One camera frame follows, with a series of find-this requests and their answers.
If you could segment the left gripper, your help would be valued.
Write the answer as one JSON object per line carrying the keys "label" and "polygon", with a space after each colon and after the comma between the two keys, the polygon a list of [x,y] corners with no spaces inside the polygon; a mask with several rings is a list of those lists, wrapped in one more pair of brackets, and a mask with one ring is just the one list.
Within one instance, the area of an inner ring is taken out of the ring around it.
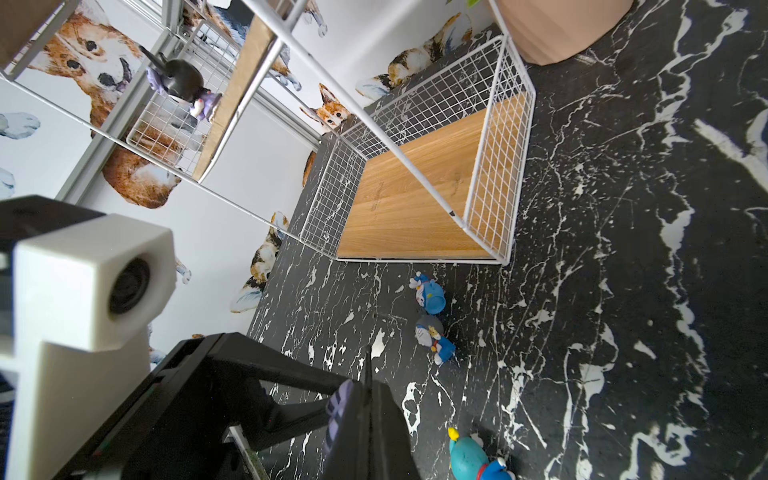
{"label": "left gripper", "polygon": [[[348,377],[287,357],[243,334],[180,342],[56,479],[249,479],[227,440],[232,417],[212,367],[239,379],[267,381],[324,395]],[[274,404],[245,422],[250,447],[262,451],[326,427],[328,401]]]}

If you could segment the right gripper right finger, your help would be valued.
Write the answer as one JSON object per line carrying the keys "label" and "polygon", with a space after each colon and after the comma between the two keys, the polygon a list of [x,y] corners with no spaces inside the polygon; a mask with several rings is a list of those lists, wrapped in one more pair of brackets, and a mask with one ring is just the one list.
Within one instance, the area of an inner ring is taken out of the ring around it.
{"label": "right gripper right finger", "polygon": [[419,479],[404,414],[390,388],[373,382],[369,479]]}

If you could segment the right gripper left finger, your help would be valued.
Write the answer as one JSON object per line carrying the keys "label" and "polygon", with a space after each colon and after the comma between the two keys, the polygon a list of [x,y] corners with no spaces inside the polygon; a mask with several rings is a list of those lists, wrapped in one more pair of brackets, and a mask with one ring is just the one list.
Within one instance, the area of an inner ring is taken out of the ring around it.
{"label": "right gripper left finger", "polygon": [[356,381],[333,448],[326,455],[321,479],[368,479],[371,434],[372,373]]}

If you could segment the black purple kuromi figure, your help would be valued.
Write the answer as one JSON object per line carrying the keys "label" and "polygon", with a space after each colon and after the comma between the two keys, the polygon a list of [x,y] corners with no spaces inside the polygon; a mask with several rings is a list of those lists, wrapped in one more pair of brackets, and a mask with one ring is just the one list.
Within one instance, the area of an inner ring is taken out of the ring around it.
{"label": "black purple kuromi figure", "polygon": [[349,398],[355,389],[355,385],[356,381],[348,379],[329,397],[326,405],[326,413],[329,420],[324,440],[326,454],[329,454],[333,448],[334,440],[338,434],[346,406],[349,403]]}
{"label": "black purple kuromi figure", "polygon": [[197,120],[213,117],[222,95],[205,87],[202,73],[194,65],[182,59],[166,59],[162,53],[155,55],[143,46],[139,50],[150,61],[146,76],[156,93],[186,103]]}

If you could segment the teal small toy figure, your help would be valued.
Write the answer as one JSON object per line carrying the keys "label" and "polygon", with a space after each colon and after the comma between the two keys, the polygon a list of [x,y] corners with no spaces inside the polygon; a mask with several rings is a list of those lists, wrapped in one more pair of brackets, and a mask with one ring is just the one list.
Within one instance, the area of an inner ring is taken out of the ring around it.
{"label": "teal small toy figure", "polygon": [[472,438],[462,437],[457,429],[450,427],[449,454],[450,468],[457,480],[513,480],[516,479],[506,461],[497,457],[491,459],[483,448]]}

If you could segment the small potted green plant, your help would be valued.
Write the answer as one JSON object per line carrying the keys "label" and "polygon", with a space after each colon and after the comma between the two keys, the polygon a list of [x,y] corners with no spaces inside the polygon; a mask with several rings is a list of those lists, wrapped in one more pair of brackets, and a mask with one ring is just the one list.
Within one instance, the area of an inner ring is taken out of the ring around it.
{"label": "small potted green plant", "polygon": [[631,0],[481,1],[491,28],[512,41],[534,66],[571,59],[609,33],[629,13]]}

